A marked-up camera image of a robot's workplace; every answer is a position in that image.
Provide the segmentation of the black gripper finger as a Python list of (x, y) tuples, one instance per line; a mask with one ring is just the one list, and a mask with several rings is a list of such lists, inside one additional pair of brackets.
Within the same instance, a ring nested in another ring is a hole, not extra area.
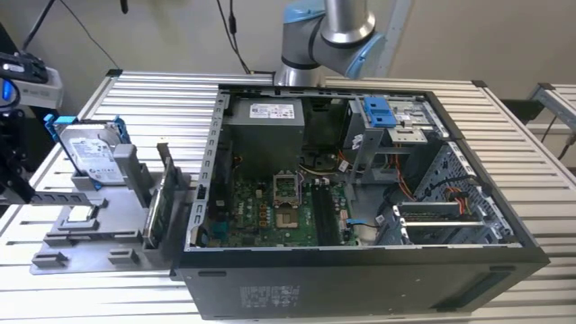
[(24, 178), (24, 168), (14, 151), (2, 148), (2, 197), (7, 204), (27, 205), (32, 202), (35, 189)]

